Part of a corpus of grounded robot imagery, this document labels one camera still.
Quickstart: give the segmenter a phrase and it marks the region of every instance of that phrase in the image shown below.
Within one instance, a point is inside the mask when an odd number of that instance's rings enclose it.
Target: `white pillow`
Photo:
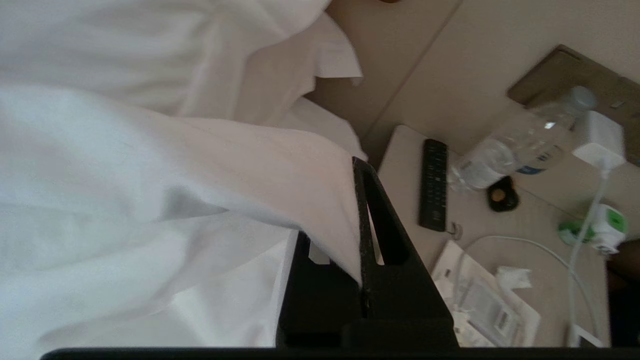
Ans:
[[[2,1],[0,72],[167,115],[229,119],[246,58],[307,28],[327,3]]]
[[[313,91],[315,76],[362,77],[349,39],[325,13],[308,29],[249,57],[233,119],[279,126],[294,102]]]

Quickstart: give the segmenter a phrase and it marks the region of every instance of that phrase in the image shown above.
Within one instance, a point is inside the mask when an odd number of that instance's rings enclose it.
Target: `paper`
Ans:
[[[499,347],[509,347],[520,328],[520,317],[482,279],[474,278],[460,309],[469,314],[469,324]]]
[[[531,281],[529,280],[530,269],[514,268],[511,266],[498,266],[495,273],[495,279],[503,289],[529,289]]]
[[[533,346],[536,332],[540,324],[540,314],[533,309],[530,305],[524,302],[512,291],[505,296],[500,288],[496,278],[483,268],[477,261],[473,260],[470,256],[464,255],[462,249],[454,242],[449,240],[438,259],[438,262],[431,271],[431,276],[434,282],[437,284],[437,288],[441,292],[441,296],[445,303],[452,311],[458,311],[454,309],[453,298],[456,292],[458,298],[461,299],[463,294],[467,291],[467,288],[473,283],[474,279],[481,279],[484,281],[495,293],[502,295],[504,301],[509,305],[511,309],[514,309],[522,321],[520,331],[516,334],[515,341],[511,345],[513,347],[531,347]],[[460,285],[456,291],[455,278],[456,268],[458,261],[462,258],[462,266],[460,268]],[[449,282],[451,285],[444,285],[445,282]],[[459,337],[459,343],[462,347],[485,347],[488,339],[484,338],[470,325],[468,327],[461,327],[460,332],[456,334]]]

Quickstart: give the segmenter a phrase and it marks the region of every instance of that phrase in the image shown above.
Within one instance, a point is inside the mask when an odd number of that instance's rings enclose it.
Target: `wall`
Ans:
[[[307,97],[348,119],[363,137],[424,55],[458,0],[334,0],[327,12],[356,49],[364,78],[318,79]]]
[[[507,88],[557,44],[568,45],[640,82],[640,1],[464,0],[459,6],[447,3],[448,13],[446,9],[434,11],[439,5],[431,1],[383,4],[399,13],[393,7],[403,6],[402,11],[411,14],[403,20],[394,19],[390,26],[399,27],[394,33],[402,38],[403,47],[422,48],[413,52],[403,48],[405,53],[420,55],[413,67],[407,67],[406,60],[396,67],[400,61],[390,56],[395,51],[389,52],[388,39],[380,42],[367,37],[369,14],[364,11],[365,4],[358,3],[363,8],[349,12],[346,9],[354,6],[351,0],[334,0],[333,16],[350,37],[356,31],[352,27],[365,26],[358,29],[358,40],[353,39],[364,70],[372,54],[383,52],[387,59],[371,67],[369,73],[365,71],[365,77],[372,78],[369,87],[341,89],[328,108],[354,124],[374,164],[380,161],[397,124],[441,139],[456,152],[469,150],[495,126],[494,115],[511,104],[504,95]],[[377,1],[366,3],[370,7],[378,5]],[[439,24],[430,41],[413,31],[424,26],[426,19]],[[380,90],[385,87],[383,73],[387,69],[408,71],[397,91]],[[332,94],[331,84],[319,83],[319,88],[322,94]],[[321,93],[313,98],[325,106]],[[371,99],[377,106],[368,109],[366,116],[358,116],[354,109],[367,107]],[[557,207],[580,215],[595,191],[597,174],[589,165],[567,155],[555,168],[536,176],[517,176],[516,182]],[[611,174],[605,196],[629,218],[633,236],[640,236],[637,183],[640,168],[626,164]]]

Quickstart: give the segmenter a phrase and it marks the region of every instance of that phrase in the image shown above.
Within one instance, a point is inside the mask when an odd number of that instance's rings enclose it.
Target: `tabletop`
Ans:
[[[378,177],[412,239],[413,246],[425,267],[431,270],[451,235],[418,225],[422,143],[425,139],[424,135],[407,126],[397,126],[380,165]],[[449,161],[456,156],[450,152]],[[519,188],[517,184],[516,192],[520,196],[520,205],[513,211],[496,213],[488,207],[484,192],[454,192],[448,189],[447,222],[456,222],[462,227],[459,245],[464,247],[472,240],[486,235],[517,236],[546,245],[568,261],[571,247],[560,240],[556,229],[561,222],[574,218]],[[567,269],[560,262],[533,245],[494,238],[475,244],[469,254],[491,273],[501,265],[531,269],[533,287],[515,290],[515,293],[541,316],[534,346],[565,346],[569,325]],[[591,247],[584,246],[580,250],[577,273],[592,296],[600,341],[609,346],[605,259]],[[577,323],[593,334],[586,303],[577,285],[573,288]]]

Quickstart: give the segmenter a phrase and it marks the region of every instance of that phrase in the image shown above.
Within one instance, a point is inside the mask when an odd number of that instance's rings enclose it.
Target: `bottle cap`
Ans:
[[[566,102],[577,110],[589,111],[598,105],[596,95],[584,86],[575,86],[566,96]]]

